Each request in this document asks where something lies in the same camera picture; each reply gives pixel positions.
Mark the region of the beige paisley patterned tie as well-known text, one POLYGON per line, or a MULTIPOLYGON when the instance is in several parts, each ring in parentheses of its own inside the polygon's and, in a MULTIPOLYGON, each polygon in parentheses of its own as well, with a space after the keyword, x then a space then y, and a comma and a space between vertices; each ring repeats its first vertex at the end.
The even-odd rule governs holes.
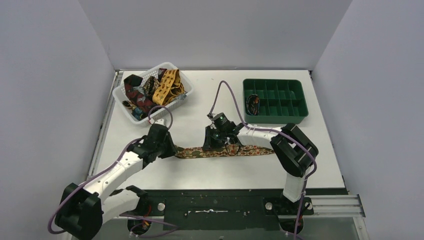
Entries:
POLYGON ((253 157, 253 156, 265 156, 272 155, 275 152, 266 147, 260 147, 256 145, 236 145, 229 144, 224 147, 216 149, 204 150, 201 146, 199 147, 176 147, 176 154, 174 155, 178 159, 200 159, 200 158, 221 158, 221 157, 253 157))

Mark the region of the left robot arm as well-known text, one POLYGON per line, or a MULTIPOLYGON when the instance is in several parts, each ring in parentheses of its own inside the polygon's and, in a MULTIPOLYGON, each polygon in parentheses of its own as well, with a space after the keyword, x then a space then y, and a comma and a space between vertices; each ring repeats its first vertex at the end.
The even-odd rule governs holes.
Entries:
POLYGON ((48 222, 79 240, 91 240, 108 220, 128 211, 141 215, 148 208, 142 190, 131 186, 124 192, 118 187, 157 158, 176 154, 169 128, 163 119, 153 123, 147 135, 131 141, 109 167, 81 184, 71 183, 63 191, 60 205, 48 222))

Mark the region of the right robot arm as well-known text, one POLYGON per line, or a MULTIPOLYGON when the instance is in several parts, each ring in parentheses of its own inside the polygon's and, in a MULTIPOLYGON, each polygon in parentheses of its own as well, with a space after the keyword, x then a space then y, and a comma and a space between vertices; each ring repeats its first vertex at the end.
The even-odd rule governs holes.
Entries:
POLYGON ((205 128, 204 151, 229 145, 235 145, 236 151, 251 146, 272 150, 286 171, 283 196, 293 203, 301 199, 305 180, 310 168, 316 165, 319 150, 296 124, 266 128, 243 122, 235 124, 222 112, 210 113, 207 117, 211 124, 205 128))

